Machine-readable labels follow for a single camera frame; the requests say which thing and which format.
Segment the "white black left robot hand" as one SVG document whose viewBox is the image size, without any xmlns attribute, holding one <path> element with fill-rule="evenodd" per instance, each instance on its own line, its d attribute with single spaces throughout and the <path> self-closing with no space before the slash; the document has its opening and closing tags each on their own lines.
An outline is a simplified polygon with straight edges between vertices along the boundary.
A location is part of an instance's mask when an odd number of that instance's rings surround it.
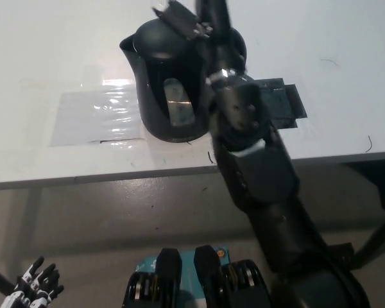
<svg viewBox="0 0 385 308">
<path fill-rule="evenodd" d="M 59 284 L 60 273 L 55 263 L 40 270 L 45 258 L 40 256 L 26 272 L 17 278 L 12 292 L 0 308 L 46 308 L 64 290 Z"/>
</svg>

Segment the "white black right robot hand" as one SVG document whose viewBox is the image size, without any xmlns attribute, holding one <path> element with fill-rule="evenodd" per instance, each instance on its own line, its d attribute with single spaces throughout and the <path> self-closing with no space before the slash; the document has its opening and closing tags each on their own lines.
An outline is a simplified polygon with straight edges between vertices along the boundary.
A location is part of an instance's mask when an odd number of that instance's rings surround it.
<svg viewBox="0 0 385 308">
<path fill-rule="evenodd" d="M 203 58 L 206 83 L 244 74 L 246 62 L 236 44 L 226 1 L 197 1 L 196 14 L 178 1 L 169 1 L 155 15 L 184 40 L 193 42 Z"/>
</svg>

